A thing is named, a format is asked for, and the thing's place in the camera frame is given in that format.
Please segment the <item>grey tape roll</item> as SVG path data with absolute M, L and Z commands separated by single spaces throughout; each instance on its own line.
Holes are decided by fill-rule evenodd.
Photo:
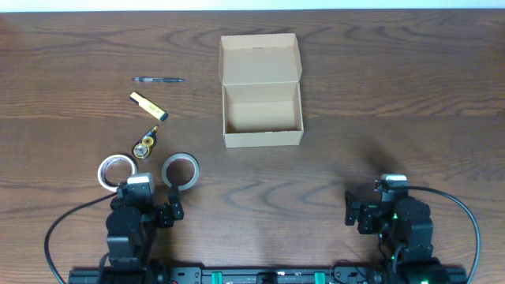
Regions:
M 190 154 L 177 153 L 169 157 L 162 166 L 163 182 L 171 189 L 191 189 L 200 176 L 200 166 Z

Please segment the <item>white tape roll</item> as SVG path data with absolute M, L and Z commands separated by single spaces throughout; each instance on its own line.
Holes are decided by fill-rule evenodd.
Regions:
M 117 188 L 119 187 L 119 184 L 112 184 L 110 181 L 107 180 L 107 170 L 110 166 L 112 166 L 115 163 L 119 162 L 125 162 L 128 163 L 130 167 L 130 175 L 133 176 L 138 173 L 138 168 L 137 164 L 135 161 L 130 158 L 127 155 L 121 155 L 121 154 L 115 154 L 115 155 L 110 155 L 107 158 L 105 158 L 99 165 L 98 170 L 97 170 L 97 179 L 98 182 L 102 187 L 107 189 L 110 192 L 116 192 Z

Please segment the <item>brown cardboard box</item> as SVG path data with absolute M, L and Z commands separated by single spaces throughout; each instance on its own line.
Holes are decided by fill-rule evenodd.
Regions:
M 226 147 L 299 145 L 301 75 L 295 34 L 223 35 L 219 77 Z

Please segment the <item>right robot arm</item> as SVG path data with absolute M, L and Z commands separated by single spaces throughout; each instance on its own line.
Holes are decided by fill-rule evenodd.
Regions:
M 347 226 L 378 236 L 382 260 L 357 271 L 365 283 L 450 283 L 450 273 L 433 254 L 434 225 L 427 204 L 405 189 L 386 189 L 379 201 L 345 193 Z

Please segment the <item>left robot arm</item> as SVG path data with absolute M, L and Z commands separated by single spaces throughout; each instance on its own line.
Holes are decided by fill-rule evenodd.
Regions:
M 163 265 L 151 259 L 157 230 L 184 218 L 178 187 L 169 188 L 168 201 L 159 205 L 154 204 L 148 183 L 121 185 L 117 194 L 106 220 L 110 267 L 102 279 L 154 282 L 164 275 Z

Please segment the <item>yellow highlighter marker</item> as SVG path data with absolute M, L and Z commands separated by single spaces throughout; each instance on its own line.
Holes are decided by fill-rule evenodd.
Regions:
M 165 110 L 154 104 L 149 99 L 142 96 L 140 93 L 132 92 L 129 97 L 139 107 L 146 110 L 150 115 L 152 115 L 159 121 L 165 121 L 168 118 L 168 113 Z

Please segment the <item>black ballpoint pen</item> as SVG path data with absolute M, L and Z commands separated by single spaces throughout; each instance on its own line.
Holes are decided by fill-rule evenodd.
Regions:
M 174 77 L 134 77 L 133 81 L 136 82 L 159 82 L 159 83 L 182 83 L 185 82 L 185 79 L 182 78 L 174 78 Z

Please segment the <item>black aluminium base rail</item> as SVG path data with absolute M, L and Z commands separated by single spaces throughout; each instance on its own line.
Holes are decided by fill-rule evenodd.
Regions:
M 89 283 L 172 283 L 172 284 L 339 284 L 339 283 L 466 283 L 462 268 L 439 265 L 406 267 L 394 275 L 375 267 L 335 266 L 331 268 L 284 269 L 201 269 L 199 267 L 159 267 L 145 271 L 74 269 L 69 284 Z

